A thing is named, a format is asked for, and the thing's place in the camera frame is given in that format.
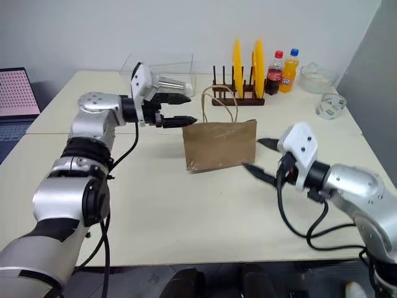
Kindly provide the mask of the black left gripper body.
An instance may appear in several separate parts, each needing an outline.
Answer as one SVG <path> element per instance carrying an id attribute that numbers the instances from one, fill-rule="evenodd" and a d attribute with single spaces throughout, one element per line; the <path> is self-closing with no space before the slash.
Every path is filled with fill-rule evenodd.
<path id="1" fill-rule="evenodd" d="M 161 104 L 166 99 L 165 94 L 157 93 L 152 100 L 144 101 L 142 106 L 145 124 L 155 127 L 163 126 L 164 116 L 161 114 Z"/>

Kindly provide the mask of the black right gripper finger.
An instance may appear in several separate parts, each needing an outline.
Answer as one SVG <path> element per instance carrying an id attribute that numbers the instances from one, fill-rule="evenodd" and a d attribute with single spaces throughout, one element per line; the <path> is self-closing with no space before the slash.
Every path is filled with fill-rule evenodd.
<path id="1" fill-rule="evenodd" d="M 279 139 L 276 138 L 259 138 L 257 140 L 257 143 L 260 143 L 261 145 L 273 151 L 279 150 L 278 149 Z"/>
<path id="2" fill-rule="evenodd" d="M 261 180 L 262 182 L 267 183 L 273 187 L 277 187 L 277 178 L 275 176 L 266 173 L 262 168 L 254 164 L 243 163 L 243 166 L 256 179 Z"/>

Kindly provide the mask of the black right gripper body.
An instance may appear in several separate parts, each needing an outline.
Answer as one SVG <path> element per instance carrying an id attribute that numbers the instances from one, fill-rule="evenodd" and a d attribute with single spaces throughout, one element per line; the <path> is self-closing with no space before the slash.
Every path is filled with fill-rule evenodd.
<path id="1" fill-rule="evenodd" d="M 298 179 L 297 160 L 287 152 L 279 161 L 279 168 L 276 173 L 276 186 L 283 188 L 285 183 L 296 185 Z"/>

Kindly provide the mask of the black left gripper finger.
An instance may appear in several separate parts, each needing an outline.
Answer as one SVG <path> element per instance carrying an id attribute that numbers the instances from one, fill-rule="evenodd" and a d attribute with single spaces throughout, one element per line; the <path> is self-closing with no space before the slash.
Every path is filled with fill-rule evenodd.
<path id="1" fill-rule="evenodd" d="M 163 93 L 163 103 L 169 105 L 181 105 L 191 102 L 191 98 L 179 93 Z"/>
<path id="2" fill-rule="evenodd" d="M 173 128 L 180 128 L 186 127 L 196 123 L 197 119 L 192 116 L 174 116 L 169 118 L 162 118 L 161 127 L 164 129 L 173 129 Z"/>

